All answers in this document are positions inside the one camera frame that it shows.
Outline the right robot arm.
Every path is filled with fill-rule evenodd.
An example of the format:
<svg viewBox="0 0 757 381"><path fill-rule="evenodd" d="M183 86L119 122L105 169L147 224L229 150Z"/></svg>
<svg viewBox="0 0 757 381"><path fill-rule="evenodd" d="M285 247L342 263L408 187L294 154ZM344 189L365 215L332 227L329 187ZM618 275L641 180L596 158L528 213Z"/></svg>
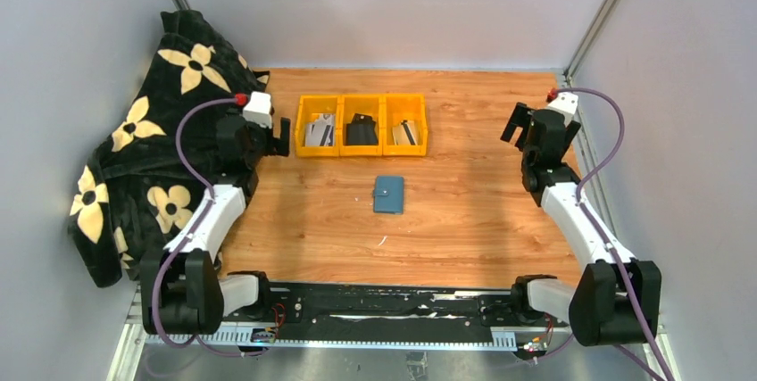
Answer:
<svg viewBox="0 0 757 381"><path fill-rule="evenodd" d="M564 162L579 129L562 112L518 103L501 135L522 154L525 190L584 267L577 286L551 275L517 277L510 313L526 326L544 315L560 319L584 346L650 343L657 334L661 271L614 236L585 198L576 171Z"/></svg>

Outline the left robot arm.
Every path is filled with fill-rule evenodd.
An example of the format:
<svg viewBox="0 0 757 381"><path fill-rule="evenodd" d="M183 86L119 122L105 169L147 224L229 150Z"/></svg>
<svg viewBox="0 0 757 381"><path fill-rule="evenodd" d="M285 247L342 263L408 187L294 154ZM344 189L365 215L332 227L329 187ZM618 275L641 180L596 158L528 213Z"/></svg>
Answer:
<svg viewBox="0 0 757 381"><path fill-rule="evenodd" d="M270 128L229 115L217 121L214 149L219 166L210 190L179 234L149 250L140 262L143 325L152 335L210 335L228 315L267 319L274 300L262 271L235 271L220 278L215 269L222 243L250 203L264 156L288 156L291 121Z"/></svg>

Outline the blue leather card holder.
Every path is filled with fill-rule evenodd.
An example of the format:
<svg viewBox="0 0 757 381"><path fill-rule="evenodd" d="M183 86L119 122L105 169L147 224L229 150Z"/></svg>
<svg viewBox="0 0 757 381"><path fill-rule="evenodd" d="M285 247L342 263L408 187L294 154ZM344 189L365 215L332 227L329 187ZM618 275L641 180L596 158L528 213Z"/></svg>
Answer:
<svg viewBox="0 0 757 381"><path fill-rule="evenodd" d="M377 176L373 195L373 211L401 215L404 211L404 178Z"/></svg>

